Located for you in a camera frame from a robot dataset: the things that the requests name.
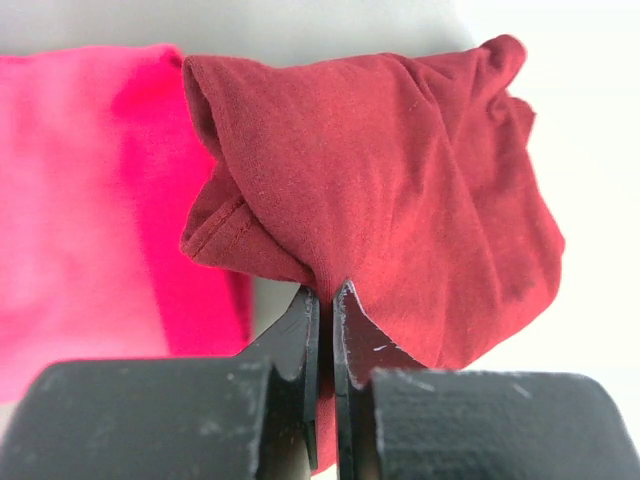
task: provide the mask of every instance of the folded pink cloth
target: folded pink cloth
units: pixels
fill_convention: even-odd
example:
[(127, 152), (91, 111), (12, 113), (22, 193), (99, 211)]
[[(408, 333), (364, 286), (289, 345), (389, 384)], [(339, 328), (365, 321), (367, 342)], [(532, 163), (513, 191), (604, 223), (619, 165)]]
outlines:
[(249, 278), (178, 250), (213, 169), (169, 46), (0, 57), (0, 403), (71, 358), (231, 355)]

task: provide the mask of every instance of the dark red fabric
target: dark red fabric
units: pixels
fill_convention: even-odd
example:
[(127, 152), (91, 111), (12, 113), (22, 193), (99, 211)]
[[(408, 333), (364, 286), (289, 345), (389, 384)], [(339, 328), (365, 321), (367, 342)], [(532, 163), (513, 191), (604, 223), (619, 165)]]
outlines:
[[(188, 58), (192, 118), (218, 165), (184, 252), (307, 284), (325, 304), (351, 278), (417, 360), (468, 365), (531, 322), (560, 282), (564, 240), (526, 151), (534, 114), (505, 90), (524, 60), (509, 36), (283, 69)], [(333, 407), (319, 408), (325, 468)]]

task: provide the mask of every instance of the pink cloth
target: pink cloth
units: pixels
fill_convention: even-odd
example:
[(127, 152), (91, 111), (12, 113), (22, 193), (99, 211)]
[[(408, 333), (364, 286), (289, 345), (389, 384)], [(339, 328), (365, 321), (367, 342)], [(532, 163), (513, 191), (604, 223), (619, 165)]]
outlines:
[(0, 403), (70, 358), (232, 355), (248, 277), (178, 251), (213, 169), (169, 46), (0, 57)]

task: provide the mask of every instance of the white background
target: white background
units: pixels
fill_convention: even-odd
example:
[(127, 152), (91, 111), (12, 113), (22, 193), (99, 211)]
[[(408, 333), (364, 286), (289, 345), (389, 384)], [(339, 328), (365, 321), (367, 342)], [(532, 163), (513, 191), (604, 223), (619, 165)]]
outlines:
[[(639, 27), (634, 0), (0, 0), (0, 53), (168, 42), (283, 65), (517, 36), (529, 59), (511, 91), (538, 114), (530, 152), (567, 240), (564, 275), (549, 310), (473, 368), (591, 375), (617, 401), (637, 444)], [(292, 291), (258, 284), (258, 328)]]

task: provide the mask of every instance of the cloth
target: cloth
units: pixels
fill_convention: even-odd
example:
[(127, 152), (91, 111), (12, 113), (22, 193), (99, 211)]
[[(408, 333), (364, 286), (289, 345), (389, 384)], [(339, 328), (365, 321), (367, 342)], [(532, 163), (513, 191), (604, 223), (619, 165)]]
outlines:
[(181, 54), (0, 57), (0, 403), (70, 358), (227, 355), (250, 281), (179, 251), (213, 168)]
[[(564, 239), (526, 150), (534, 114), (506, 91), (524, 60), (510, 36), (282, 69), (187, 58), (192, 119), (218, 165), (184, 252), (309, 285), (325, 306), (350, 278), (414, 358), (465, 367), (560, 282)], [(318, 415), (323, 469), (335, 460), (331, 402)]]

